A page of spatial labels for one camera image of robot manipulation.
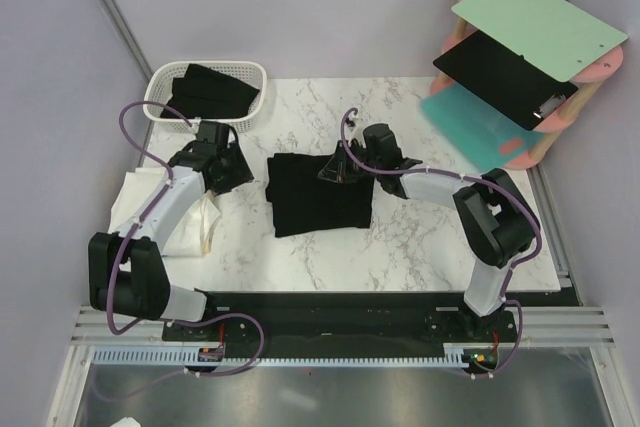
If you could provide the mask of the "white t shirt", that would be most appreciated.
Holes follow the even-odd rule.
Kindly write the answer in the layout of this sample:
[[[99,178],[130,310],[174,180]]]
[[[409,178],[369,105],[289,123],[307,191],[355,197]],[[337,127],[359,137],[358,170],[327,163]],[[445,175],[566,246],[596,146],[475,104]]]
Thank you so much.
[[[117,227],[133,216],[153,193],[163,176],[162,168],[136,168],[134,172],[125,174],[121,190],[111,207],[109,233],[115,232]],[[203,256],[200,247],[200,203],[203,196],[191,205],[175,227],[161,250],[163,256]]]

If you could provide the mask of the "black t shirt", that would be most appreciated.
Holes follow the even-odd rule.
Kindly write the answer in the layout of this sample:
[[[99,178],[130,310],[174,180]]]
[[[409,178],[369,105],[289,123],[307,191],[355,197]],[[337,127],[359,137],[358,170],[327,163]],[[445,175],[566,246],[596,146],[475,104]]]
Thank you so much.
[[[265,197],[272,205],[275,236],[284,238],[341,228],[368,229],[374,180],[337,184],[318,174],[330,157],[276,153],[267,159]]]

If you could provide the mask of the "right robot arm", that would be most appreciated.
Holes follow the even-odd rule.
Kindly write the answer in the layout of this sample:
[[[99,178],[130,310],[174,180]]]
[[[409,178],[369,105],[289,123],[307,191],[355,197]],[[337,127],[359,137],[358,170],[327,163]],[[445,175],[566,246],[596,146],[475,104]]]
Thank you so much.
[[[386,124],[373,124],[353,133],[343,131],[318,178],[350,184],[364,177],[383,190],[408,200],[447,207],[459,217],[475,256],[470,284],[458,315],[458,328],[467,339],[483,339],[494,328],[493,313],[506,303],[507,287],[517,266],[538,255],[541,226],[509,176],[495,168],[481,176],[429,167],[404,156]]]

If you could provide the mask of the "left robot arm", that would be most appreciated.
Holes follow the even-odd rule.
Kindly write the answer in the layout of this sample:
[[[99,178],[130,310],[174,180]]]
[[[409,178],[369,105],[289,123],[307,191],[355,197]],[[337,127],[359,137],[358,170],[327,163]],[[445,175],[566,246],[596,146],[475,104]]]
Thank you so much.
[[[185,321],[198,340],[215,336],[220,318],[206,307],[207,295],[172,285],[162,251],[196,201],[252,180],[236,129],[202,121],[196,138],[171,157],[162,180],[132,218],[89,241],[90,305],[142,320]]]

